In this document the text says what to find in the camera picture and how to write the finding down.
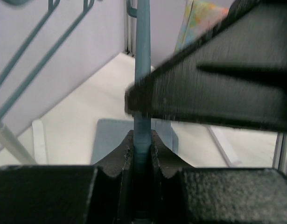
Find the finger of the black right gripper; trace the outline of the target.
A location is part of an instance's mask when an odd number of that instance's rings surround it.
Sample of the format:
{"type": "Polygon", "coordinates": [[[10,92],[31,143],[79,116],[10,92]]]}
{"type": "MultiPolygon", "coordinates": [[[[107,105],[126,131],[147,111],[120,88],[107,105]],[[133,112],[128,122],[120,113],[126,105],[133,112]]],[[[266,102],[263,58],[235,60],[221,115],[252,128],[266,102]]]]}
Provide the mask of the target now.
{"type": "Polygon", "coordinates": [[[238,0],[131,86],[125,112],[287,133],[287,0],[238,0]]]}

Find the white metal clothes rack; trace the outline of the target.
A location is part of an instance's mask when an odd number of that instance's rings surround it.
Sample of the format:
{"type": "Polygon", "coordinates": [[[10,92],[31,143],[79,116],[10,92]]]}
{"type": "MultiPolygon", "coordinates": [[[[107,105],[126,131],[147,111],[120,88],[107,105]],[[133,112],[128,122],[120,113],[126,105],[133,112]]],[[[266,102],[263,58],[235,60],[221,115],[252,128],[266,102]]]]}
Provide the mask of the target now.
{"type": "MultiPolygon", "coordinates": [[[[222,130],[218,127],[206,127],[228,167],[235,167],[241,163],[237,154],[229,144],[222,130]]],[[[18,161],[28,164],[47,164],[47,150],[45,147],[45,133],[41,120],[32,122],[34,155],[13,135],[10,129],[0,123],[0,144],[4,146],[18,161]]],[[[287,134],[277,135],[272,167],[287,172],[287,134]]]]}

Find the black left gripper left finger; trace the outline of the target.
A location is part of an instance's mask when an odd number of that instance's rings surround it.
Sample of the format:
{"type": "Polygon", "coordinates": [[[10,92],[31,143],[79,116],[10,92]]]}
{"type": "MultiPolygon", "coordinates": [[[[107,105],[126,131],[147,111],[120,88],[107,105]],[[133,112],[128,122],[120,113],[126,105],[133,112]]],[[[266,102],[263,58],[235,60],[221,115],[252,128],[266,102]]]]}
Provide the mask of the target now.
{"type": "Polygon", "coordinates": [[[129,224],[133,132],[94,165],[0,167],[0,224],[129,224]]]}

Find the pastel floral hanging cloth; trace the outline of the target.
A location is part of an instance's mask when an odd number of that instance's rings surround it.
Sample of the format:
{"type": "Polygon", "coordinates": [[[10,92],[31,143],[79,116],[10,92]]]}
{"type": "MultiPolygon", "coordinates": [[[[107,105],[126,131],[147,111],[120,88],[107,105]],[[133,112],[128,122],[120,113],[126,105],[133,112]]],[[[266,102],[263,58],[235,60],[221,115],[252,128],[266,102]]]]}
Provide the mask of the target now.
{"type": "Polygon", "coordinates": [[[175,52],[198,39],[204,32],[227,16],[229,9],[203,0],[188,0],[182,25],[177,37],[175,52]]]}

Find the light blue denim skirt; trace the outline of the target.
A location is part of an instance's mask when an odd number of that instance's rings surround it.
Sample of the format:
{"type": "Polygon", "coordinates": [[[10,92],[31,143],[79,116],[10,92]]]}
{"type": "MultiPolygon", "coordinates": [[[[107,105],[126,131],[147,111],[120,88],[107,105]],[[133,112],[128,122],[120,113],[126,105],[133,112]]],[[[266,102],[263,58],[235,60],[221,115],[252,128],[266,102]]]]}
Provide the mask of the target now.
{"type": "MultiPolygon", "coordinates": [[[[158,133],[162,142],[172,152],[178,154],[178,136],[169,121],[152,119],[151,128],[158,133]]],[[[130,130],[133,130],[132,120],[99,119],[96,125],[91,164],[97,163],[118,147],[130,130]]]]}

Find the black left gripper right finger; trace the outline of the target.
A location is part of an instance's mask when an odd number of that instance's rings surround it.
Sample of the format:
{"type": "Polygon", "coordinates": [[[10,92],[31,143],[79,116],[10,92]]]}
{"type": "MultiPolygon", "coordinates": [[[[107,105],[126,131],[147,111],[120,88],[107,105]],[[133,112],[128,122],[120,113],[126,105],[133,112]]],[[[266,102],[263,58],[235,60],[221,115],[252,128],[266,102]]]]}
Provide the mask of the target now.
{"type": "Polygon", "coordinates": [[[195,168],[152,133],[153,222],[287,224],[287,178],[271,168],[195,168]]]}

